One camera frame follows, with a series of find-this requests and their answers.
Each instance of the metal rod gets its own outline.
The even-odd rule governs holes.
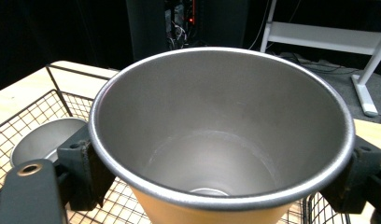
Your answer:
[[[66,109],[68,115],[69,115],[70,117],[74,117],[74,115],[72,114],[71,110],[70,110],[69,107],[68,107],[68,104],[66,103],[66,101],[65,101],[65,99],[64,99],[64,97],[63,97],[63,95],[62,95],[62,92],[60,91],[59,85],[57,85],[56,79],[54,79],[54,76],[53,76],[53,74],[51,73],[51,71],[50,71],[50,69],[49,69],[48,66],[46,66],[46,70],[47,70],[48,73],[49,73],[49,76],[50,76],[51,81],[53,82],[54,86],[56,87],[57,95],[59,96],[60,100],[62,101],[63,106],[65,107],[65,109]]]

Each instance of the floor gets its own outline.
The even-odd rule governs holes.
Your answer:
[[[327,61],[310,62],[303,59],[302,56],[294,53],[281,53],[276,55],[278,57],[289,60],[293,63],[297,63],[302,67],[309,69],[310,71],[317,74],[319,77],[327,81],[331,86],[333,86],[336,91],[345,100],[350,113],[354,119],[368,120],[375,123],[381,123],[381,76],[378,74],[373,74],[368,80],[366,86],[372,99],[374,100],[374,105],[377,109],[378,116],[374,118],[367,117],[363,114],[362,107],[360,105],[360,100],[356,94],[353,83],[351,81],[351,75],[361,75],[359,69],[346,68],[341,65],[331,64]]]

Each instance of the wire basket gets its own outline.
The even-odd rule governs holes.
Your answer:
[[[10,165],[11,149],[23,136],[41,124],[61,118],[76,117],[89,119],[92,99],[70,92],[60,91],[50,67],[70,71],[75,75],[102,78],[67,68],[48,65],[46,67],[56,90],[51,90],[36,99],[23,110],[0,125],[0,188],[3,187]],[[70,223],[137,223],[149,224],[148,216],[138,203],[129,186],[116,178],[106,194],[103,207],[90,212],[67,211]],[[347,214],[336,214],[318,193],[302,199],[292,205],[289,211],[278,221],[279,224],[334,224],[350,223]]]

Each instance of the dark background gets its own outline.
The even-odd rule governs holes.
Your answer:
[[[220,25],[204,26],[208,29],[205,34],[219,34],[219,30],[214,33],[214,28],[222,27],[226,32],[240,32],[243,35],[235,35],[244,38],[240,47],[248,49],[260,29],[267,0],[249,0],[246,19],[239,19],[242,17],[236,17],[230,7],[225,7],[233,1],[214,2],[217,6],[209,6],[209,10],[227,15],[226,21],[230,22],[222,20]],[[274,20],[289,21],[297,4],[298,0],[278,1]],[[303,0],[291,22],[381,32],[381,1]],[[253,49],[259,49],[262,35],[263,28]],[[277,54],[296,52],[308,60],[324,59],[359,69],[370,58],[282,44],[273,44],[269,50]],[[115,69],[131,64],[134,60],[126,1],[0,1],[0,90],[48,63],[61,60]],[[381,63],[375,72],[381,75]]]

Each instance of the metal pot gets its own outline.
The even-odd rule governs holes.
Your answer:
[[[171,51],[98,93],[92,142],[156,223],[276,223],[354,142],[346,104],[302,67],[242,49]]]

